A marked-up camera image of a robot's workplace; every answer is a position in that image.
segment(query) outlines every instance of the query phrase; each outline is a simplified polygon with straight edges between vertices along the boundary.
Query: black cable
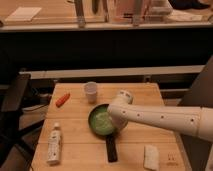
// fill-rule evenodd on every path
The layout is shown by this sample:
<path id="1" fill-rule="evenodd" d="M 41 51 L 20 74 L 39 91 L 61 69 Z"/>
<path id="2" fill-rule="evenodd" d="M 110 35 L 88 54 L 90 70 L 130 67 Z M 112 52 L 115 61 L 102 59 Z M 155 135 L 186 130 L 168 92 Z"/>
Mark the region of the black cable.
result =
<path id="1" fill-rule="evenodd" d="M 24 112 L 32 112 L 32 111 L 35 111 L 35 110 L 38 110 L 38 109 L 41 109 L 45 106 L 48 106 L 48 104 L 45 104 L 45 105 L 42 105 L 42 106 L 39 106 L 39 107 L 36 107 L 34 109 L 23 109 Z"/>
<path id="2" fill-rule="evenodd" d="M 18 152 L 19 152 L 19 153 L 21 154 L 21 156 L 24 158 L 24 160 L 26 161 L 27 165 L 30 166 L 30 168 L 32 169 L 32 171 L 34 171 L 33 166 L 32 166 L 32 164 L 31 164 L 31 161 L 29 161 L 29 160 L 27 159 L 27 157 L 26 157 L 25 154 L 20 150 L 20 148 L 18 147 L 18 145 L 16 145 L 16 144 L 14 143 L 13 140 L 11 140 L 10 138 L 8 138 L 8 137 L 5 136 L 4 134 L 1 133 L 0 136 L 1 136 L 4 140 L 8 141 L 9 143 L 13 143 L 13 144 L 14 144 L 15 148 L 18 150 Z"/>

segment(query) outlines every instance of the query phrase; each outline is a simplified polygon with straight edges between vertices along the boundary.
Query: pan handle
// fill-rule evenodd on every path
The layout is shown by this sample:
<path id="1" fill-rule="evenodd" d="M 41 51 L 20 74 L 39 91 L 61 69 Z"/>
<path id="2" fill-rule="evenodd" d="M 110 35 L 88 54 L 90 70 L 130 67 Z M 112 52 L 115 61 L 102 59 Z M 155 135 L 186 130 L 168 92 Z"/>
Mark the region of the pan handle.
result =
<path id="1" fill-rule="evenodd" d="M 106 148 L 107 148 L 108 162 L 116 162 L 118 158 L 115 146 L 115 136 L 113 133 L 106 135 Z"/>

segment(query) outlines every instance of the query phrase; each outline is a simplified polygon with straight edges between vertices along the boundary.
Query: table surface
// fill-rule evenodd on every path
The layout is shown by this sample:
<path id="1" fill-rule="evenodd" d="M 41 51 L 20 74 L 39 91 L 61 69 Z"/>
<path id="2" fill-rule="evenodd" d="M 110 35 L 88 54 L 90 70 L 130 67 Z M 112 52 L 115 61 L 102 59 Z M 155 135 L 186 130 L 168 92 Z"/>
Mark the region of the table surface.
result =
<path id="1" fill-rule="evenodd" d="M 213 14 L 210 8 L 204 10 L 187 10 L 193 14 L 202 15 L 199 22 L 145 22 L 139 27 L 131 23 L 118 23 L 115 18 L 114 0 L 108 0 L 109 22 L 105 22 L 102 3 L 97 14 L 93 14 L 91 0 L 83 0 L 86 26 L 83 30 L 105 29 L 138 29 L 138 28 L 179 28 L 179 27 L 212 27 L 207 21 Z M 32 31 L 32 30 L 81 30 L 78 28 L 75 6 L 67 0 L 0 0 L 0 20 L 4 23 L 1 31 Z M 31 21 L 5 21 L 18 7 L 41 7 L 42 10 Z"/>
<path id="2" fill-rule="evenodd" d="M 88 126 L 89 112 L 97 105 L 109 103 L 118 90 L 125 89 L 134 95 L 136 105 L 164 105 L 157 84 L 154 83 L 98 83 L 97 103 L 89 104 L 79 83 L 56 84 L 46 114 L 32 167 L 35 171 L 141 171 L 144 146 L 157 146 L 160 155 L 160 170 L 188 170 L 183 149 L 172 131 L 143 124 L 128 123 L 116 137 L 118 162 L 108 163 L 105 140 L 95 136 Z M 61 107 L 56 100 L 70 92 L 70 99 Z M 61 162 L 57 166 L 46 163 L 48 138 L 55 122 L 62 131 Z"/>

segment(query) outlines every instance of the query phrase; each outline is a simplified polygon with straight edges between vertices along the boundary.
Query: green food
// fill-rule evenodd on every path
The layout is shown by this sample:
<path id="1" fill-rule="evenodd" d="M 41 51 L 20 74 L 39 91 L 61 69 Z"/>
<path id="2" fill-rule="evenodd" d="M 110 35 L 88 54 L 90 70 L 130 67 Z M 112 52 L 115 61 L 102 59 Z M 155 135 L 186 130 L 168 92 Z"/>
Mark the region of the green food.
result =
<path id="1" fill-rule="evenodd" d="M 106 106 L 101 106 L 94 110 L 90 117 L 90 127 L 99 135 L 108 135 L 115 131 L 106 109 Z"/>

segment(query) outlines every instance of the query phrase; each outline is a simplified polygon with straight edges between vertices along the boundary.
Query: chair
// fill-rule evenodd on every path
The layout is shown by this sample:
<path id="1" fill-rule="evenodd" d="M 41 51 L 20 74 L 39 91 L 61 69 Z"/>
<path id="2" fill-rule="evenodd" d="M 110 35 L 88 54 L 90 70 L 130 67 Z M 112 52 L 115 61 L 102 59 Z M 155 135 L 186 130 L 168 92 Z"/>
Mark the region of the chair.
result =
<path id="1" fill-rule="evenodd" d="M 179 105 L 213 108 L 213 56 L 197 76 Z M 205 170 L 212 143 L 187 135 L 181 135 L 181 138 L 192 170 Z"/>
<path id="2" fill-rule="evenodd" d="M 1 64 L 4 66 L 0 66 L 1 69 L 12 69 L 11 65 L 7 60 L 3 60 Z M 30 87 L 30 74 L 15 74 L 16 72 L 8 72 L 9 74 L 3 74 L 5 76 L 4 83 L 9 83 L 8 77 L 14 77 L 13 81 L 10 82 L 9 88 L 3 94 L 3 97 L 0 102 L 0 167 L 5 162 L 10 150 L 16 144 L 19 147 L 23 148 L 26 152 L 28 152 L 31 156 L 34 155 L 34 150 L 22 140 L 22 137 L 32 130 L 39 128 L 43 125 L 43 120 L 30 125 L 22 130 L 19 130 L 19 119 L 23 114 L 22 108 L 29 107 L 31 105 L 40 104 L 40 99 L 37 94 L 32 91 Z"/>

